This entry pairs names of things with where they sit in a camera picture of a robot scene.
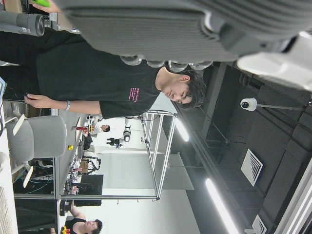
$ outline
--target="man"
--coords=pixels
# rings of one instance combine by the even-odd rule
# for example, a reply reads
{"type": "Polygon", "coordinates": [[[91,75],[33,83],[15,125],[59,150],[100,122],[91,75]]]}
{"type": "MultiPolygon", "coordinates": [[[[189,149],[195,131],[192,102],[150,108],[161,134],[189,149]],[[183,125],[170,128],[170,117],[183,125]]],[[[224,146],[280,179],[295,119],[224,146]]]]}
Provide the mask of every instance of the man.
{"type": "MultiPolygon", "coordinates": [[[[74,206],[74,203],[72,203],[70,213],[73,215],[74,219],[67,220],[65,223],[66,229],[70,230],[68,234],[100,233],[102,229],[102,222],[100,220],[86,221],[86,216],[74,206]]],[[[51,228],[50,233],[54,234],[55,229],[51,228]]]]}
{"type": "Polygon", "coordinates": [[[101,125],[101,123],[98,121],[98,118],[92,121],[93,131],[90,131],[89,133],[92,135],[101,133],[101,132],[109,132],[111,130],[111,127],[107,124],[101,125]]]}
{"type": "Polygon", "coordinates": [[[0,67],[8,83],[4,98],[36,108],[112,118],[148,111],[160,92],[185,109],[205,100],[205,84],[194,70],[176,74],[145,61],[129,66],[65,31],[46,29],[39,38],[0,32],[0,51],[0,60],[21,65],[0,67]]]}

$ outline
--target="ceiling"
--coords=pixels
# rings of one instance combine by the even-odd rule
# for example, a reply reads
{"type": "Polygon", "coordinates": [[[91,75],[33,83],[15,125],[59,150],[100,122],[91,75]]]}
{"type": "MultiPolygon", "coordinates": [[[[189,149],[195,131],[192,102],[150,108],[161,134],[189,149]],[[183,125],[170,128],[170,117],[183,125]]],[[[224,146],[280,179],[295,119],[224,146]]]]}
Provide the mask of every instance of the ceiling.
{"type": "MultiPolygon", "coordinates": [[[[191,140],[183,142],[176,131],[171,148],[172,153],[180,152],[185,166],[193,166],[186,168],[194,186],[187,196],[199,230],[202,234],[228,233],[207,193],[205,179],[209,177],[242,233],[251,228],[256,215],[266,233],[274,233],[311,158],[307,153],[299,160],[299,153],[290,147],[296,142],[310,151],[310,142],[302,142],[296,133],[302,116],[311,117],[309,106],[304,112],[268,108],[249,112],[240,107],[240,101],[255,97],[258,103],[306,108],[310,94],[243,73],[234,63],[213,63],[203,78],[208,102],[191,111],[176,106],[191,140]],[[263,163],[254,187],[240,169],[247,149],[263,163]]],[[[165,119],[165,132],[169,125],[165,119]]]]}

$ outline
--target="ceiling light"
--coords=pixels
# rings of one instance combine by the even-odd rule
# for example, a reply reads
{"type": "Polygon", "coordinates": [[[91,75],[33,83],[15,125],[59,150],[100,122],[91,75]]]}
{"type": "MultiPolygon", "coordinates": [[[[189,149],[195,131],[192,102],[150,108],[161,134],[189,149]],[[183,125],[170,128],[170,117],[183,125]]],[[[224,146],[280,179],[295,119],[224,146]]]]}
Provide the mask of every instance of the ceiling light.
{"type": "Polygon", "coordinates": [[[178,129],[181,137],[183,138],[183,140],[184,141],[189,141],[190,137],[189,137],[189,134],[186,131],[186,128],[181,123],[181,121],[178,120],[177,118],[175,119],[175,125],[176,125],[176,128],[178,129]]]}
{"type": "Polygon", "coordinates": [[[214,204],[222,218],[222,221],[226,227],[226,229],[228,230],[228,232],[230,234],[239,234],[237,228],[235,227],[232,218],[230,217],[230,214],[228,213],[228,211],[226,210],[223,201],[221,200],[221,197],[218,193],[218,191],[216,190],[214,184],[212,183],[212,181],[208,178],[206,179],[206,187],[207,190],[212,198],[212,200],[214,201],[214,204]]]}

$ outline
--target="black tank top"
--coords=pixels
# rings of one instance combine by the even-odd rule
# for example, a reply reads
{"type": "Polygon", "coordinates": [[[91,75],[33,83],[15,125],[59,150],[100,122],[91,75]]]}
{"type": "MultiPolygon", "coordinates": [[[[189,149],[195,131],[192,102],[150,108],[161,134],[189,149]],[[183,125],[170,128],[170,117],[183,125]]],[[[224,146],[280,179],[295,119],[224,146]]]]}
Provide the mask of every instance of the black tank top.
{"type": "Polygon", "coordinates": [[[67,229],[70,229],[70,234],[77,234],[73,231],[73,225],[75,223],[78,223],[78,222],[83,222],[85,223],[86,220],[82,219],[82,218],[73,218],[72,220],[67,220],[66,223],[65,223],[65,226],[67,229]]]}

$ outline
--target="air vent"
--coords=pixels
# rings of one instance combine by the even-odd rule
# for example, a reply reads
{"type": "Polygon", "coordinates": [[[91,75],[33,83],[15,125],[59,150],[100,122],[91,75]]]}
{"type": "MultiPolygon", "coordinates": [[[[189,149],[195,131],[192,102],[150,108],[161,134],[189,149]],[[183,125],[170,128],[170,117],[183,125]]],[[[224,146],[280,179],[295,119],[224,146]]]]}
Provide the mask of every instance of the air vent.
{"type": "Polygon", "coordinates": [[[257,181],[262,166],[263,164],[259,159],[248,149],[241,170],[252,186],[257,181]]]}
{"type": "Polygon", "coordinates": [[[252,227],[256,234],[264,234],[267,231],[259,215],[255,217],[252,227]]]}

